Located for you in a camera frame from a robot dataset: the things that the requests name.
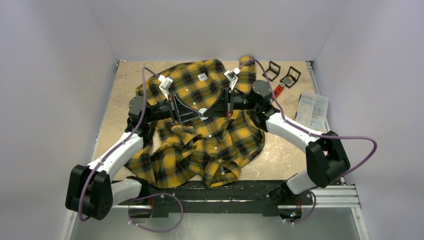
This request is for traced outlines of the yellow black plaid shirt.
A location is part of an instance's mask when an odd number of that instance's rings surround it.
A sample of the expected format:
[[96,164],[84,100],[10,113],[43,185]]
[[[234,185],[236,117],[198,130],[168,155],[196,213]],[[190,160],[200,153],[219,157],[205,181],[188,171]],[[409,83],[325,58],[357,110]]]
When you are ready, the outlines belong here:
[[[184,104],[199,110],[209,108],[229,86],[225,67],[218,59],[185,62],[161,74],[172,79],[169,87]],[[236,182],[241,169],[257,157],[265,145],[265,133],[245,110],[227,118],[199,118],[176,123],[154,122],[160,145],[148,144],[125,167],[160,189],[180,186],[200,176],[208,188]]]

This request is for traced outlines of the silver gold round brooch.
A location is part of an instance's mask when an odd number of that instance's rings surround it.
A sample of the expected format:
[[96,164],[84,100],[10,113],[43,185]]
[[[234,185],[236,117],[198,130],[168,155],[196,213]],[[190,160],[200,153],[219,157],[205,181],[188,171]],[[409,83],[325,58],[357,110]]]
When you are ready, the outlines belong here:
[[285,82],[286,84],[288,84],[288,85],[291,85],[291,84],[292,84],[292,82],[293,82],[293,79],[292,79],[290,76],[286,76],[286,77],[284,78],[284,82]]

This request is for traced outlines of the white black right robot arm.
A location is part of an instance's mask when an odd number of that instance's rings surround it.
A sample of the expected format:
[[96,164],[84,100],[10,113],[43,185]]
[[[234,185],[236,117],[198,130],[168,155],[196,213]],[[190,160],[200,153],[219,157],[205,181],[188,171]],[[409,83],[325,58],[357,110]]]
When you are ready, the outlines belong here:
[[339,136],[322,133],[293,122],[272,104],[273,95],[267,81],[257,80],[248,94],[224,88],[218,100],[207,110],[204,118],[230,117],[235,110],[246,110],[254,125],[279,136],[298,149],[306,158],[306,169],[282,184],[280,196],[288,204],[300,198],[302,192],[315,187],[325,188],[346,173],[351,165]]

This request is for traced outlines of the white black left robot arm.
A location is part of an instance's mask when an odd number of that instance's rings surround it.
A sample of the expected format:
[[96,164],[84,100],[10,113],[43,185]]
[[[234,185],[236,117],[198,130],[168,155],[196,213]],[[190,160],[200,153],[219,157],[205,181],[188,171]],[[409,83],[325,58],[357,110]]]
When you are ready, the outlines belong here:
[[149,191],[146,180],[128,177],[113,182],[119,170],[131,157],[140,152],[153,137],[155,128],[150,122],[171,118],[183,123],[202,118],[206,108],[196,110],[185,105],[173,94],[162,102],[150,105],[139,95],[129,101],[127,127],[120,139],[109,150],[88,165],[76,165],[70,172],[65,207],[78,214],[82,222],[102,220],[112,206],[132,200],[146,203]]

